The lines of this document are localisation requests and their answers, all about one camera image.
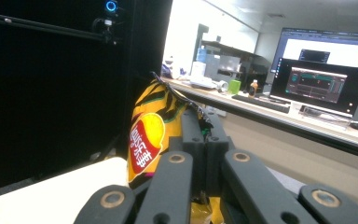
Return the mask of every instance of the green cup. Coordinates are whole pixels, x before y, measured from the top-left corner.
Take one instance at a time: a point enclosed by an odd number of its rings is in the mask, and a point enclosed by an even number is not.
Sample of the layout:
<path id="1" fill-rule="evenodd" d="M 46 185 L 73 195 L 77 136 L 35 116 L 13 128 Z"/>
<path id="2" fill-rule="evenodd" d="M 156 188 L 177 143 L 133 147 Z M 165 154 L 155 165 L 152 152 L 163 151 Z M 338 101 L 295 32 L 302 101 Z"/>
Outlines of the green cup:
<path id="1" fill-rule="evenodd" d="M 228 93 L 238 94 L 240 92 L 241 82 L 238 80 L 230 80 L 228 83 Z"/>

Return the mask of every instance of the keyboard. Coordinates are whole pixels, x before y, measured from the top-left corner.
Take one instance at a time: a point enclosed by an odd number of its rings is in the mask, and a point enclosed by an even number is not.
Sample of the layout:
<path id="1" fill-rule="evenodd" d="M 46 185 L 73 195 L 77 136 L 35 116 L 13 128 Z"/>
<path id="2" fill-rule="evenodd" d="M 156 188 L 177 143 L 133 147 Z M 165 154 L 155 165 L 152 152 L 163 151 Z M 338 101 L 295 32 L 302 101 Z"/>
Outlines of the keyboard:
<path id="1" fill-rule="evenodd" d="M 271 103 L 268 101 L 259 100 L 257 98 L 251 98 L 251 97 L 246 97 L 246 96 L 242 96 L 242 95 L 233 95 L 231 98 L 235 99 L 235 100 L 243 101 L 248 104 L 263 106 L 265 108 L 273 109 L 273 110 L 283 112 L 286 114 L 288 114 L 289 110 L 290 110 L 290 106 L 274 104 L 274 103 Z"/>

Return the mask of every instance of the white table surface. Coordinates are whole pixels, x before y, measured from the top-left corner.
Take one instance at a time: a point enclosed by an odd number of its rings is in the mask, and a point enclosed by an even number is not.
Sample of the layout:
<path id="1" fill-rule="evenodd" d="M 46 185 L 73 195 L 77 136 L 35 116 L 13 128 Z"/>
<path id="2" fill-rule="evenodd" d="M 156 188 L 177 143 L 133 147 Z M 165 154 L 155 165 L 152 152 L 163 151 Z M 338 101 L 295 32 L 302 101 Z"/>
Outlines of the white table surface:
<path id="1" fill-rule="evenodd" d="M 112 158 L 0 196 L 0 224 L 74 223 L 90 196 L 127 185 L 127 162 Z"/>

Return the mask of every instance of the blue light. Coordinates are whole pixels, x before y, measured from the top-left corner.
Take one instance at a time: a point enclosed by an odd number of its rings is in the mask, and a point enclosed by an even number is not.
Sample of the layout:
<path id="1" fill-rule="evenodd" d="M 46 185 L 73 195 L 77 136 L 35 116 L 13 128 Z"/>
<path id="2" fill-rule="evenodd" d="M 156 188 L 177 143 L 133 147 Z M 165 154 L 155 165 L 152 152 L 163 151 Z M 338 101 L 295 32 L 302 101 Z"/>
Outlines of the blue light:
<path id="1" fill-rule="evenodd" d="M 114 12 L 117 9 L 117 4 L 114 1 L 107 1 L 106 2 L 106 10 L 110 12 Z"/>

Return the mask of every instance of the desk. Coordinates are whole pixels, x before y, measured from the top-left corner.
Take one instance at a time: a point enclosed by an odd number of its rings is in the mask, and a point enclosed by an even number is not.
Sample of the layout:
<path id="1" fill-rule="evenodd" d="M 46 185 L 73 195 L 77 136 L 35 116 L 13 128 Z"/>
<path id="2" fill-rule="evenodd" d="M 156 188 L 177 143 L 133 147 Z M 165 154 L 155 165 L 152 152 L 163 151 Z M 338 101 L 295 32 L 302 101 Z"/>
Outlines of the desk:
<path id="1" fill-rule="evenodd" d="M 0 196 L 0 224 L 74 223 L 90 196 L 127 185 L 127 162 L 112 158 Z"/>
<path id="2" fill-rule="evenodd" d="M 291 108 L 289 114 L 284 114 L 232 99 L 232 95 L 229 94 L 224 95 L 217 91 L 192 88 L 178 80 L 167 78 L 163 80 L 169 82 L 172 87 L 194 101 L 211 105 L 229 113 L 252 119 L 358 156 L 358 131 L 353 128 L 349 127 L 347 130 L 340 130 L 315 119 L 303 118 L 298 114 L 298 110 L 293 108 Z"/>
<path id="3" fill-rule="evenodd" d="M 237 149 L 257 155 L 268 167 L 305 184 L 323 183 L 358 203 L 358 131 L 247 104 L 217 91 L 194 89 L 167 79 L 188 98 L 227 111 L 221 118 Z"/>

